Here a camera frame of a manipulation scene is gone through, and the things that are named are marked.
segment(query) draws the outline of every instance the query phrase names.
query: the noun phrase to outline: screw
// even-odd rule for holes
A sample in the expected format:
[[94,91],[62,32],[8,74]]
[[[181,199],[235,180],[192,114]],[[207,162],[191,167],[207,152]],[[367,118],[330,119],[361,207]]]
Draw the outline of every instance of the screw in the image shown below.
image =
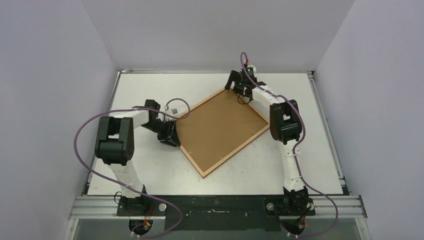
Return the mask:
[[167,209],[167,205],[165,203],[159,204],[159,211],[163,212]]
[[274,210],[274,204],[273,204],[272,202],[268,203],[268,204],[266,205],[266,209],[268,209],[269,211]]

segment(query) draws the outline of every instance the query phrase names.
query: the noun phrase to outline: white table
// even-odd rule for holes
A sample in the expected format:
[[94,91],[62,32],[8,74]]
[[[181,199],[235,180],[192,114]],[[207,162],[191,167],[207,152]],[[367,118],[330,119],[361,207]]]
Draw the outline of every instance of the white table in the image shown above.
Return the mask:
[[[224,87],[229,73],[143,73],[122,74],[112,109],[142,106],[154,99],[163,107],[172,98],[183,98],[190,106]],[[342,194],[338,172],[314,94],[305,73],[256,74],[277,94],[295,99],[306,127],[306,138],[298,157],[304,179],[326,194]],[[184,103],[173,102],[179,113]],[[258,105],[265,116],[265,108]],[[207,177],[202,178],[177,147],[160,143],[155,133],[137,128],[132,158],[137,175],[152,195],[272,195],[283,194],[283,162],[277,142],[269,130],[239,151]],[[94,169],[110,178],[112,171],[102,160]],[[120,187],[96,175],[88,195],[114,195]]]

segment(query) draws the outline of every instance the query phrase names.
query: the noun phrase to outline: wooden tray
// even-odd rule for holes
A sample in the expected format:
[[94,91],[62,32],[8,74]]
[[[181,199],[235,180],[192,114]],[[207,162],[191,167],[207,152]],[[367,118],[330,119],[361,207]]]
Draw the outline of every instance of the wooden tray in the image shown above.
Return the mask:
[[238,100],[246,103],[221,89],[176,121],[180,149],[203,178],[270,127],[253,106]]

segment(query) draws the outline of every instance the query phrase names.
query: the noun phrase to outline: wall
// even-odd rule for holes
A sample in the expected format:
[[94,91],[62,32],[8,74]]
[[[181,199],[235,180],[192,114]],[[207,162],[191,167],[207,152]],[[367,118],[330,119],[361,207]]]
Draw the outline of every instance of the wall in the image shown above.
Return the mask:
[[116,70],[79,0],[1,1],[0,31],[0,238],[62,239]]
[[375,240],[423,239],[424,1],[356,0],[315,73]]
[[314,70],[354,0],[82,0],[119,69]]

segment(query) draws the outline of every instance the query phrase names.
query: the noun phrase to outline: metal frame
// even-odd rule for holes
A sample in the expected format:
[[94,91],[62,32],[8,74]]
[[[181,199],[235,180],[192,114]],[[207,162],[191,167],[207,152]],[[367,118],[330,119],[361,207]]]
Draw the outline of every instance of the metal frame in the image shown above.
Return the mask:
[[[228,73],[229,69],[221,70],[154,70],[154,69],[122,69],[118,71],[116,80],[114,83],[113,91],[110,97],[109,110],[112,107],[112,104],[115,99],[115,94],[118,88],[118,84],[121,78],[121,74],[222,74]],[[327,122],[327,118],[324,114],[323,107],[316,89],[315,80],[312,71],[295,71],[295,72],[278,72],[278,73],[306,73],[309,79],[309,84],[312,89],[316,106],[320,114],[322,124],[325,129],[325,134],[327,136],[328,144],[331,148],[331,153],[334,159],[334,163],[339,175],[340,185],[342,187],[347,187],[345,178],[343,175],[342,167],[337,155],[337,151],[333,142],[333,137],[330,132],[330,128]],[[96,158],[94,158],[92,167],[96,164]],[[92,173],[90,173],[87,181],[89,186],[92,178]],[[331,219],[335,217],[335,209],[331,202],[329,202],[323,196],[311,196],[315,205],[315,216],[309,216],[309,218],[325,218]],[[349,218],[355,219],[356,226],[362,240],[371,240],[370,233],[368,231],[368,226],[366,223],[367,214],[365,211],[364,204],[362,202],[361,196],[352,196],[352,195],[332,195],[331,198],[337,204],[339,209],[339,218]],[[117,216],[117,204],[114,201],[113,196],[77,196],[74,200],[72,210],[69,216],[69,221],[65,230],[64,238],[65,240],[72,240],[77,231],[77,226],[79,219],[144,219],[144,216],[137,217],[128,217],[128,216]],[[150,216],[147,219],[165,219],[165,216]],[[284,219],[296,218],[296,217],[280,217]]]

